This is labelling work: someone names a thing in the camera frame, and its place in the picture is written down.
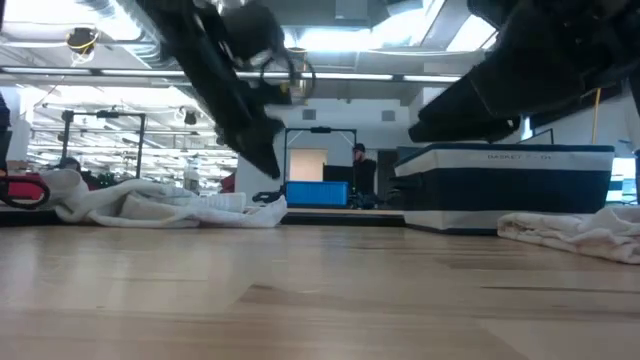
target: red object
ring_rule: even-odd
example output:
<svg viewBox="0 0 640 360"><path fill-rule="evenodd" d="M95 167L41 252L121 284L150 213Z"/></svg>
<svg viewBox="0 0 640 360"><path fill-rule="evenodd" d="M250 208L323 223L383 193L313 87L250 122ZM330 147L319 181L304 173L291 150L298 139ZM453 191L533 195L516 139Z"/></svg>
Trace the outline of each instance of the red object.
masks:
<svg viewBox="0 0 640 360"><path fill-rule="evenodd" d="M37 180L44 184L39 174L26 174L21 176L13 176L13 178L25 177L27 179ZM32 184L9 183L9 197L13 199L24 200L40 200L44 191Z"/></svg>
<svg viewBox="0 0 640 360"><path fill-rule="evenodd" d="M222 190L220 190L221 194L236 192L236 173L234 172L222 179L220 185L222 185Z"/></svg>

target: white cloth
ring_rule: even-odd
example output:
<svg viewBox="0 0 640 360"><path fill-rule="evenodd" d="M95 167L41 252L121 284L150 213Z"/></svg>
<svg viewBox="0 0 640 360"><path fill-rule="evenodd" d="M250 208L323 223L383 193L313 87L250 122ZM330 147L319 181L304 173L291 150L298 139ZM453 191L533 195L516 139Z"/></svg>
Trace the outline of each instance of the white cloth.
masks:
<svg viewBox="0 0 640 360"><path fill-rule="evenodd" d="M595 215L515 213L498 220L498 235L577 254L640 264L640 207L610 207Z"/></svg>
<svg viewBox="0 0 640 360"><path fill-rule="evenodd" d="M284 197L260 208L246 208L245 194L201 198L173 186L128 180L89 191L79 173L57 170L42 174L51 190L50 203L67 223L95 223L110 227L188 228L221 226L274 227L287 213Z"/></svg>

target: wire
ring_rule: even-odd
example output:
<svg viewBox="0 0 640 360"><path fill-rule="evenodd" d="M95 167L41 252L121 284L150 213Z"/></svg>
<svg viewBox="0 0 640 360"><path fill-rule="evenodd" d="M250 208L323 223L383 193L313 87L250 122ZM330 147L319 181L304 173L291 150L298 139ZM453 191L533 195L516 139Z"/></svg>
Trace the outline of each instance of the wire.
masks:
<svg viewBox="0 0 640 360"><path fill-rule="evenodd" d="M602 94L602 88L598 88L596 92L596 105L593 112L593 129L591 130L591 144L595 145L598 135L598 110L600 107L600 95Z"/></svg>

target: metal frame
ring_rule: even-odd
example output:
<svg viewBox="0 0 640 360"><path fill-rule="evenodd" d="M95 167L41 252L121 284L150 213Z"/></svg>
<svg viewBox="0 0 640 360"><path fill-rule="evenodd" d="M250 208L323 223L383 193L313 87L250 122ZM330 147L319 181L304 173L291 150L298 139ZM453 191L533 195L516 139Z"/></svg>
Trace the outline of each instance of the metal frame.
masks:
<svg viewBox="0 0 640 360"><path fill-rule="evenodd" d="M107 68L71 68L71 67L29 67L0 66L1 75L11 76L65 76L65 77L114 77L114 78L160 78L187 80L181 70L154 69L107 69ZM236 76L243 80L289 80L288 72L239 71ZM296 75L298 80L311 80L314 74L305 71ZM374 81L395 83L422 83L432 86L448 86L460 80L461 75L404 75L404 74L368 74L368 73L316 73L316 80Z"/></svg>
<svg viewBox="0 0 640 360"><path fill-rule="evenodd" d="M283 165L283 176L282 176L282 186L285 186L287 183L287 149L289 148L289 141L288 141L288 137L289 137L289 133L292 131L300 131L300 132L304 132L304 131L308 131L312 134L317 134L317 135L327 135L327 134L331 134L334 132L350 132L353 134L353 145L358 143L358 130L356 129L334 129L334 128L324 128L329 129L329 133L315 133L313 130L314 128L287 128L284 131L284 165Z"/></svg>
<svg viewBox="0 0 640 360"><path fill-rule="evenodd" d="M85 115L85 116L98 116L103 113L97 112L75 112L73 110L65 110L62 113L62 120L64 121L64 132L62 134L62 158L61 160L66 159L67 157L67 149L69 147L69 135L71 133L71 123L76 115ZM147 124L147 114L145 113L129 113L129 112L113 112L110 114L117 114L120 116L132 116L140 118L140 130L136 131L139 135L138 138L138 159L136 162L136 179L140 178L140 169L142 168L142 147L144 145L144 132Z"/></svg>

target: blue box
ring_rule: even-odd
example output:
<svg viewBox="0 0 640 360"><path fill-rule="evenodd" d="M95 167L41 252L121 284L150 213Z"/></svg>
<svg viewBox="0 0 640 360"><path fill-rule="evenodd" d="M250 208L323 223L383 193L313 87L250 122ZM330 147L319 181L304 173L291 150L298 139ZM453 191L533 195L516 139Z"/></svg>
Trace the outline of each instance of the blue box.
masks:
<svg viewBox="0 0 640 360"><path fill-rule="evenodd" d="M289 181L287 203L293 206L347 206L349 184L333 181Z"/></svg>

